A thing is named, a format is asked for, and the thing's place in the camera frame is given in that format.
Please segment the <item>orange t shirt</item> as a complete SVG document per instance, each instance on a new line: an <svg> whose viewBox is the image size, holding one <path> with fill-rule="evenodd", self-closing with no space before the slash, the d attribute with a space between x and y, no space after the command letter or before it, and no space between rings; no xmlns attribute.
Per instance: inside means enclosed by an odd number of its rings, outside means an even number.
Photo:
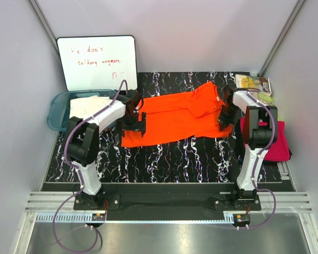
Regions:
<svg viewBox="0 0 318 254"><path fill-rule="evenodd" d="M218 117L223 105L217 86L211 81L191 92L146 98L139 111L146 113L145 134L125 131L121 146L154 146L191 136L226 138L232 127L219 128Z"/></svg>

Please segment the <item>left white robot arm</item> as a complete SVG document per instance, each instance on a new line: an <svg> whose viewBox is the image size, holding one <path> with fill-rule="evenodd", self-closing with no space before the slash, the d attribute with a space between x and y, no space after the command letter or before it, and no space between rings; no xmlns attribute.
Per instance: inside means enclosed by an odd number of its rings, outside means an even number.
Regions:
<svg viewBox="0 0 318 254"><path fill-rule="evenodd" d="M107 104L94 110L92 116L72 116L69 119L64 157L79 178L80 190L75 195L77 205L97 210L107 203L95 166L100 133L115 123L123 137L126 131L143 137L146 133L146 113L139 113L143 105L141 94L137 90L129 90L126 95L109 97Z"/></svg>

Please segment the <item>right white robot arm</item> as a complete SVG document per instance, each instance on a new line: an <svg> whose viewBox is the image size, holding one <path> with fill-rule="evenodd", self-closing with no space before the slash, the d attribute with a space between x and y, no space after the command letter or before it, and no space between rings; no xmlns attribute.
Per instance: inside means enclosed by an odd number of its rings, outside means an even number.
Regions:
<svg viewBox="0 0 318 254"><path fill-rule="evenodd" d="M245 155L239 176L233 190L226 200L237 210L254 203L257 198L259 171L263 160L278 137L278 109L266 106L253 97L257 88L224 88L225 104L218 117L222 131L234 124L236 112L241 110L244 116L242 132Z"/></svg>

